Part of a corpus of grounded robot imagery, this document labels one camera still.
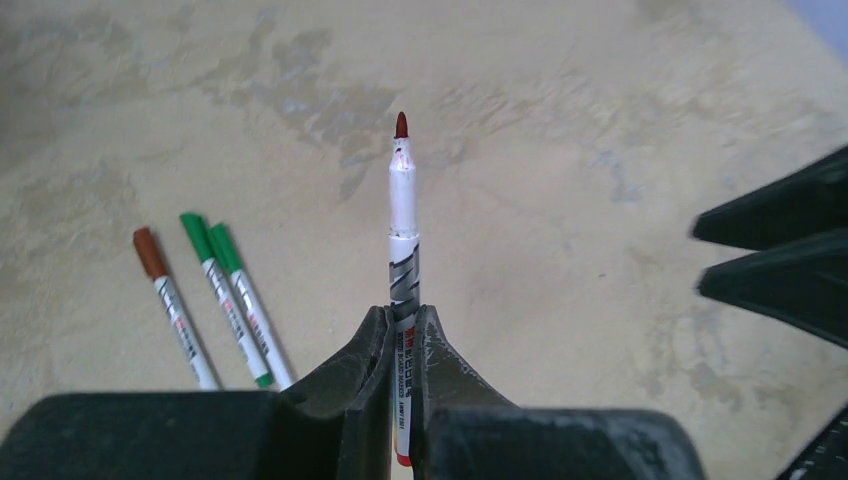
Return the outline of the white pen green end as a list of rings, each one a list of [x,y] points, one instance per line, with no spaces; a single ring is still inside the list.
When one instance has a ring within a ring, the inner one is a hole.
[[[201,265],[254,383],[259,388],[271,387],[274,383],[273,376],[254,341],[223,270],[214,258],[203,260]]]

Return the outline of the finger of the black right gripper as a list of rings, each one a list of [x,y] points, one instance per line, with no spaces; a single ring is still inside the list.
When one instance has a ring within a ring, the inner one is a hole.
[[[831,230],[706,269],[698,293],[847,347],[847,231]]]
[[[847,147],[700,214],[693,238],[762,251],[847,226]]]

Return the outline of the white pen red end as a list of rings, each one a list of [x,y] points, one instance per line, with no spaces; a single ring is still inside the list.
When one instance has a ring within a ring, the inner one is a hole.
[[[411,462],[413,346],[420,307],[420,267],[416,165],[407,118],[399,112],[389,163],[388,231],[390,310],[393,338],[393,434],[397,461]]]

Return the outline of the white pen brown end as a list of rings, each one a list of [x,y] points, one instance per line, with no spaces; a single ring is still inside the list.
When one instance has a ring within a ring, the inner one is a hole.
[[[169,276],[163,275],[156,278],[153,285],[199,387],[208,391],[219,390],[220,384],[194,332],[192,322],[173,281]]]

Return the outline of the brown pen cap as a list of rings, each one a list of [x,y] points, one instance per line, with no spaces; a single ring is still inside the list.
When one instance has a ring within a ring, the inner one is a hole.
[[[168,275],[157,241],[149,227],[142,227],[133,232],[133,245],[146,275],[155,281]]]

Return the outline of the white pen magenta end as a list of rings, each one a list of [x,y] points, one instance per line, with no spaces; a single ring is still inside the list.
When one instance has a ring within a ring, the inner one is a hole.
[[[230,280],[241,298],[254,337],[259,343],[279,389],[287,390],[294,384],[294,376],[249,275],[240,268],[230,274]]]

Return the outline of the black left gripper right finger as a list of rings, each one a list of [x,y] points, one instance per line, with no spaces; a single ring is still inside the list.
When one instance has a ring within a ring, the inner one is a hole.
[[[703,479],[671,416],[645,409],[525,408],[451,345],[432,305],[417,314],[411,459],[416,479]]]

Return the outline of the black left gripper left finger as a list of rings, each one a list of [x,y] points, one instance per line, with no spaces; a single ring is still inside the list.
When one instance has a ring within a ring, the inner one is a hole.
[[[368,310],[351,340],[270,390],[46,397],[1,444],[5,479],[385,479],[392,322]]]

